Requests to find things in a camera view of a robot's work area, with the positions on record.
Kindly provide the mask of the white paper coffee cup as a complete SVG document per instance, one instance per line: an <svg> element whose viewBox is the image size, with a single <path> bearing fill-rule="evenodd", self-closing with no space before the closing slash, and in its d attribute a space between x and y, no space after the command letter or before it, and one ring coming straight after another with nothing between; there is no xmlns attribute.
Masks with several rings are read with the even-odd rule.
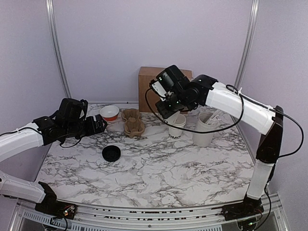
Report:
<svg viewBox="0 0 308 231"><path fill-rule="evenodd" d="M180 113L175 113L167 119L167 122L176 127L183 128L186 124L186 117Z"/></svg>

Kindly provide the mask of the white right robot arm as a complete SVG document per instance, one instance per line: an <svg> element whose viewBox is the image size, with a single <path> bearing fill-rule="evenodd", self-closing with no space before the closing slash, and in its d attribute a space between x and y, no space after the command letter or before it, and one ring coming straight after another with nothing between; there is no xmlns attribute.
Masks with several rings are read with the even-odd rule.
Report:
<svg viewBox="0 0 308 231"><path fill-rule="evenodd" d="M207 106L233 116L236 124L243 122L260 134L255 168L245 195L247 198L238 206L242 215L250 215L257 208L257 200L263 195L280 155L282 108L254 101L234 86L207 75L188 80L183 75L163 71L149 86L159 96L155 106L160 120L172 128L177 127L175 117L183 109L192 111L198 106Z"/></svg>

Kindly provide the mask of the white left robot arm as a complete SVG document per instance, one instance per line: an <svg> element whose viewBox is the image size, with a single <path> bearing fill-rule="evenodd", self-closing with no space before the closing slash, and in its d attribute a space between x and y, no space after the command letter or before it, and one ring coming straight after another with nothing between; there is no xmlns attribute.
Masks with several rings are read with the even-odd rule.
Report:
<svg viewBox="0 0 308 231"><path fill-rule="evenodd" d="M53 191L35 181L50 145L64 144L68 138L84 137L105 131L107 122L100 116L58 122L48 116L37 118L0 137L0 193L3 196L41 203L50 214L61 204Z"/></svg>

